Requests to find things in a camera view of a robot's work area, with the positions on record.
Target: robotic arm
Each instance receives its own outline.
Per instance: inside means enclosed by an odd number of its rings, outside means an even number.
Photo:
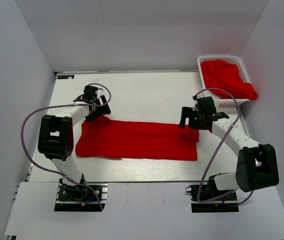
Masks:
[[[189,128],[209,130],[221,139],[232,125],[228,115],[216,112],[212,97],[197,99],[194,108],[183,107],[181,128],[185,127],[186,119],[189,119]],[[238,157],[236,172],[210,176],[206,194],[213,198],[229,190],[250,192],[278,184],[275,150],[270,144],[260,144],[237,128],[230,131],[224,142]]]
[[[106,98],[104,95],[98,97],[98,90],[95,86],[87,85],[84,88],[84,94],[78,96],[74,102],[105,104]],[[73,126],[83,118],[91,121],[110,113],[108,104],[100,107],[74,105],[57,115],[43,116],[38,142],[39,152],[50,159],[58,171],[64,173],[66,177],[77,183],[85,184],[84,175],[78,170],[72,157],[74,148]],[[60,179],[63,186],[63,191],[60,191],[60,199],[70,201],[83,199],[86,196],[87,189],[83,186],[74,185],[66,177]]]

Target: red towel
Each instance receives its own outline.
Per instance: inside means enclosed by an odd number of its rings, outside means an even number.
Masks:
[[[257,99],[252,85],[242,82],[237,66],[222,60],[204,61],[201,63],[203,79],[207,88],[218,88],[229,92],[236,99]],[[212,90],[221,99],[230,97],[218,90]]]
[[[76,155],[106,158],[197,160],[199,132],[177,124],[110,120],[84,121]]]

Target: white table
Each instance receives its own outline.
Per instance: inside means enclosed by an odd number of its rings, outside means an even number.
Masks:
[[[192,96],[202,89],[198,72],[154,73],[104,73],[77,74],[74,79],[57,79],[50,106],[72,103],[83,93],[89,83],[100,83],[112,93],[109,103],[112,113],[109,118],[122,121],[142,121],[178,124],[183,106],[192,107]],[[221,109],[236,117],[236,109]],[[61,109],[51,109],[48,114],[57,114]],[[81,124],[74,127],[74,142],[81,135]],[[100,157],[74,160],[88,182],[193,182],[199,181],[220,139],[209,131],[200,131],[197,144],[198,161],[128,159],[109,160]],[[56,169],[39,152],[35,161],[42,166]],[[207,175],[234,172],[237,157],[224,145]],[[60,177],[34,167],[30,182],[57,182]]]
[[[191,97],[201,89],[195,72],[78,74],[57,80],[50,105],[71,103],[92,82],[112,91],[110,117],[125,121],[177,124],[181,108],[192,106]],[[235,117],[234,108],[224,111]],[[80,127],[81,122],[74,129],[75,142]],[[201,131],[198,161],[75,157],[88,181],[111,182],[103,212],[54,212],[59,176],[34,167],[30,182],[19,187],[5,234],[17,240],[284,239],[284,210],[274,187],[256,191],[240,212],[191,213],[186,182],[200,180],[218,142]],[[55,169],[42,154],[36,154],[36,162]],[[236,156],[225,145],[208,176],[233,172],[235,166]],[[247,193],[237,191],[237,196],[242,200]]]

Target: crumpled red cloth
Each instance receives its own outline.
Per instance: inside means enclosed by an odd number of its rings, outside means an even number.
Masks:
[[[257,93],[252,85],[242,82],[235,64],[227,63],[223,60],[210,60],[201,63],[201,69],[205,86],[207,88],[218,88],[229,92],[236,99],[257,99]],[[221,99],[230,97],[219,90],[211,90],[219,95]]]
[[[199,131],[177,124],[117,121],[101,116],[84,121],[76,155],[106,158],[197,160]]]

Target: white plastic basket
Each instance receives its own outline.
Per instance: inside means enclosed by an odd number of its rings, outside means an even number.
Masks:
[[[238,72],[239,75],[242,79],[242,82],[244,83],[250,83],[250,79],[248,78],[248,75],[246,73],[246,70],[244,68],[244,65],[242,63],[242,60],[237,57],[237,56],[231,56],[231,55],[206,55],[206,56],[199,56],[197,58],[197,64],[198,64],[198,69],[200,72],[200,77],[201,77],[201,82],[202,82],[202,86],[203,88],[205,87],[205,83],[204,83],[204,78],[203,78],[203,74],[202,74],[202,69],[201,69],[201,63],[204,61],[212,61],[212,60],[223,60],[226,61],[230,64],[235,64],[238,68]],[[235,103],[232,99],[221,99],[218,95],[214,94],[211,91],[204,91],[203,95],[205,97],[212,97],[213,100],[218,103],[220,106],[235,106]],[[242,104],[244,102],[250,101],[249,99],[244,99],[244,98],[236,98],[236,101],[238,102],[238,104]]]

